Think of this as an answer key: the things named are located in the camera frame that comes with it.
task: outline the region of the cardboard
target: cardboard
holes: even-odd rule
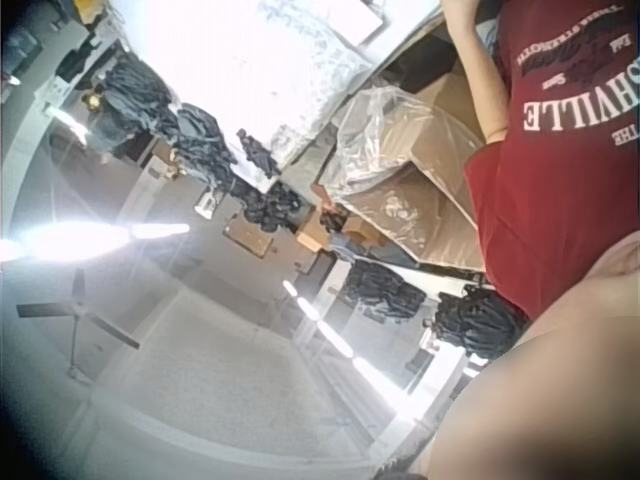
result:
[[[365,248],[383,247],[388,243],[387,237],[380,230],[357,215],[351,215],[347,219],[342,227],[342,233]]]
[[[329,233],[320,225],[320,210],[314,209],[296,233],[296,240],[312,252],[329,247]]]
[[[484,261],[464,168],[482,146],[467,80],[447,74],[417,97],[433,115],[398,107],[382,136],[381,156],[407,159],[366,191],[341,198],[422,263],[483,271]]]
[[[242,214],[236,214],[229,220],[223,234],[258,258],[267,255],[274,241],[272,233],[263,232],[258,225],[249,223]]]

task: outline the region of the bright light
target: bright light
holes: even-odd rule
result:
[[[87,135],[89,134],[87,127],[78,123],[71,115],[59,108],[49,107],[49,111],[54,117],[67,125],[83,145],[87,144]]]
[[[354,359],[353,366],[399,415],[410,419],[416,417],[411,398],[400,387],[362,358]]]
[[[24,256],[24,249],[17,242],[0,240],[0,262],[10,262]]]
[[[470,369],[469,367],[465,368],[465,369],[463,370],[463,372],[464,372],[464,374],[465,374],[465,375],[468,375],[468,376],[469,376],[469,377],[471,377],[471,378],[475,378],[475,377],[477,377],[477,376],[480,374],[480,372],[478,372],[478,371],[476,371],[476,370],[472,370],[472,369]]]
[[[296,298],[298,296],[296,287],[294,287],[289,280],[285,280],[284,282],[282,282],[282,286],[287,292],[289,292],[289,295],[291,295],[293,298]]]
[[[484,367],[487,363],[489,363],[489,360],[485,358],[480,358],[475,353],[471,355],[471,357],[469,358],[469,361],[474,365],[478,365],[479,367]]]
[[[51,262],[76,262],[117,250],[130,241],[126,228],[89,222],[62,222],[29,233],[30,253]]]
[[[336,349],[347,358],[353,358],[353,349],[344,339],[336,333],[336,331],[324,321],[318,323],[318,328],[324,336],[327,337]]]
[[[320,320],[320,314],[318,313],[318,310],[316,310],[314,306],[311,305],[306,299],[299,298],[298,305],[300,306],[304,314],[311,320],[313,320],[314,322]]]
[[[141,223],[131,227],[131,234],[139,240],[151,240],[180,235],[189,230],[189,225],[185,223]]]

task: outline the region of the person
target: person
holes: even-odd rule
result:
[[[504,80],[479,0],[442,3],[487,142],[466,170],[487,276],[535,320],[639,228],[638,2],[507,0]]]
[[[488,278],[533,324],[422,473],[640,478],[638,2],[507,0],[497,63],[478,4],[442,0],[487,141],[466,176]]]

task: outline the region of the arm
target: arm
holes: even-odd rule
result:
[[[441,0],[449,34],[469,79],[480,127],[487,143],[505,139],[509,98],[491,55],[475,28],[479,0]]]

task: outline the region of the fan blade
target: fan blade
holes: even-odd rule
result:
[[[115,325],[112,325],[112,324],[104,321],[99,316],[97,316],[97,315],[95,315],[93,313],[88,313],[87,312],[85,314],[85,318],[87,320],[93,322],[96,326],[100,327],[102,330],[107,332],[109,335],[117,338],[118,340],[120,340],[123,343],[126,343],[131,348],[135,348],[136,350],[140,349],[140,343],[139,342],[134,340],[131,336],[129,336],[128,333],[122,331],[121,329],[119,329]]]
[[[76,274],[73,277],[73,288],[71,290],[71,298],[76,303],[84,304],[84,300],[87,296],[84,280],[84,269],[76,269]]]
[[[68,303],[30,303],[17,305],[16,309],[20,318],[68,317],[76,313]]]

